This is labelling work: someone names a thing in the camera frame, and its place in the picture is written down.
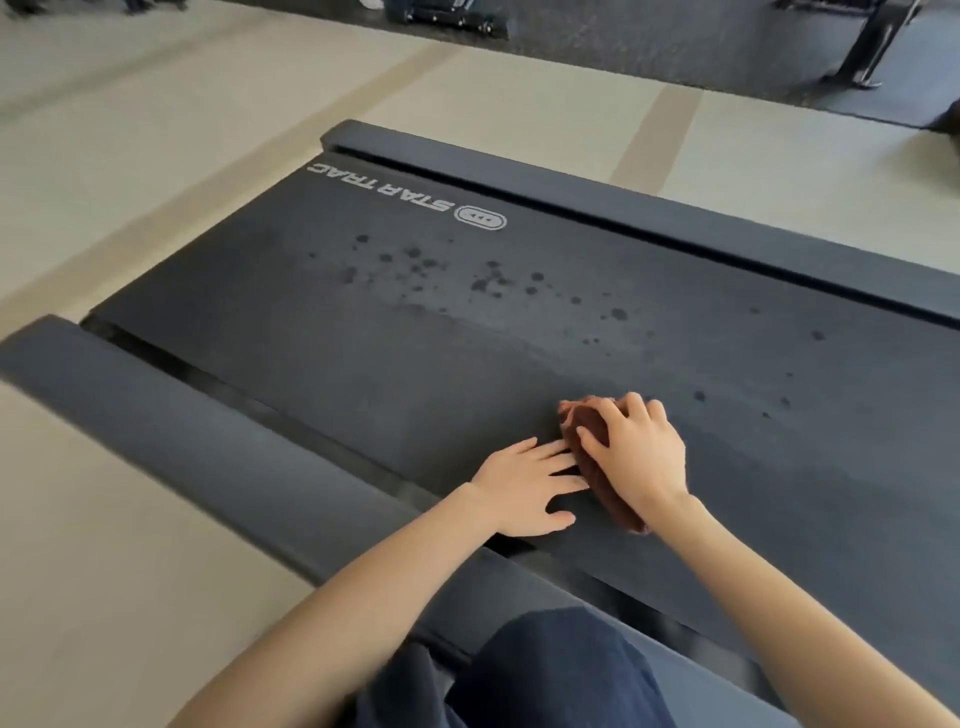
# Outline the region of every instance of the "forearm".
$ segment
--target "forearm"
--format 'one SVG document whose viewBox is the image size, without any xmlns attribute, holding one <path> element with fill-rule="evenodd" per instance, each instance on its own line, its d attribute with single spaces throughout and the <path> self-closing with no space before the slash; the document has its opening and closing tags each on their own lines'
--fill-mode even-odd
<svg viewBox="0 0 960 728">
<path fill-rule="evenodd" d="M 807 728 L 957 728 L 960 720 L 692 498 L 661 534 L 756 652 Z"/>
<path fill-rule="evenodd" d="M 495 530 L 472 486 L 458 489 L 305 599 L 191 700 L 171 728 L 299 728 L 330 720 Z"/>
</svg>

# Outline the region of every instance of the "tan floor stripe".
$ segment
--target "tan floor stripe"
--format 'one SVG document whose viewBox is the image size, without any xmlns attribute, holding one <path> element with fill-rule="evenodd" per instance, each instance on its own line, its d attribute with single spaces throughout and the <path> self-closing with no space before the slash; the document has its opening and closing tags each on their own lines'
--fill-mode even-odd
<svg viewBox="0 0 960 728">
<path fill-rule="evenodd" d="M 55 104 L 57 101 L 62 101 L 70 96 L 79 96 L 82 93 L 103 88 L 105 85 L 128 78 L 153 66 L 173 61 L 181 56 L 186 56 L 210 43 L 227 40 L 228 38 L 240 36 L 248 31 L 261 28 L 278 17 L 280 17 L 278 13 L 258 12 L 252 16 L 244 17 L 237 22 L 230 23 L 224 28 L 213 28 L 197 36 L 185 38 L 163 48 L 157 48 L 155 51 L 147 53 L 138 59 L 101 68 L 80 77 L 66 79 L 65 81 L 41 88 L 24 96 L 10 99 L 9 101 L 0 103 L 0 125 L 9 124 L 21 116 L 25 116 L 37 109 L 42 109 L 50 104 Z"/>
<path fill-rule="evenodd" d="M 430 43 L 246 157 L 15 291 L 0 301 L 0 339 L 89 295 L 148 258 L 179 231 L 196 228 L 211 211 L 242 205 L 263 190 L 264 181 L 279 179 L 317 155 L 320 135 L 330 127 L 363 115 L 459 52 L 457 45 Z"/>
<path fill-rule="evenodd" d="M 665 85 L 610 175 L 610 183 L 660 194 L 703 95 L 701 88 Z"/>
</svg>

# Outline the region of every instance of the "brown cloth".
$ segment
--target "brown cloth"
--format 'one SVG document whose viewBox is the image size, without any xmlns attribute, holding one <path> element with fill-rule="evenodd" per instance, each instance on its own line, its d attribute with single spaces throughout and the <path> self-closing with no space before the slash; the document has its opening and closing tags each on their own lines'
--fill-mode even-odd
<svg viewBox="0 0 960 728">
<path fill-rule="evenodd" d="M 597 495 L 597 498 L 617 525 L 634 533 L 649 533 L 650 529 L 647 524 L 643 522 L 643 519 L 636 514 L 633 508 L 627 505 L 622 497 L 616 494 L 606 474 L 597 465 L 596 460 L 587 455 L 587 451 L 580 443 L 577 427 L 586 427 L 588 432 L 601 445 L 610 445 L 607 423 L 604 422 L 603 417 L 593 406 L 598 400 L 600 400 L 598 397 L 584 397 L 577 401 L 561 401 L 560 408 L 557 410 L 560 416 L 560 432 L 564 436 L 570 452 L 573 453 L 573 459 L 577 461 L 580 475 L 587 481 L 587 485 Z M 619 401 L 617 406 L 623 414 L 627 414 L 626 404 L 623 400 Z"/>
</svg>

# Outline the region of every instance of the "treadmill belt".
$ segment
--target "treadmill belt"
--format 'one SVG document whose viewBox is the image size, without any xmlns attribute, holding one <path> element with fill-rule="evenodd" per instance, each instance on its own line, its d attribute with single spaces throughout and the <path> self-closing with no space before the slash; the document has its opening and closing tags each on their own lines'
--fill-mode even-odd
<svg viewBox="0 0 960 728">
<path fill-rule="evenodd" d="M 95 316 L 437 495 L 558 437 L 560 399 L 656 396 L 691 491 L 960 707 L 960 332 L 372 161 L 311 166 Z M 559 505 L 577 523 L 539 547 L 749 654 L 658 539 L 590 493 Z"/>
</svg>

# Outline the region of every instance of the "right hand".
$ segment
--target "right hand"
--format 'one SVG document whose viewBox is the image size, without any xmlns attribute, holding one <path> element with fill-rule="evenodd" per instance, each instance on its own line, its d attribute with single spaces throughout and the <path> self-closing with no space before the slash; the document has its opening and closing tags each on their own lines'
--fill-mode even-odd
<svg viewBox="0 0 960 728">
<path fill-rule="evenodd" d="M 625 401 L 629 417 L 613 400 L 591 403 L 607 423 L 608 448 L 585 427 L 578 427 L 577 434 L 613 489 L 661 534 L 678 510 L 692 501 L 686 488 L 686 446 L 659 401 L 644 402 L 636 392 L 629 393 Z"/>
</svg>

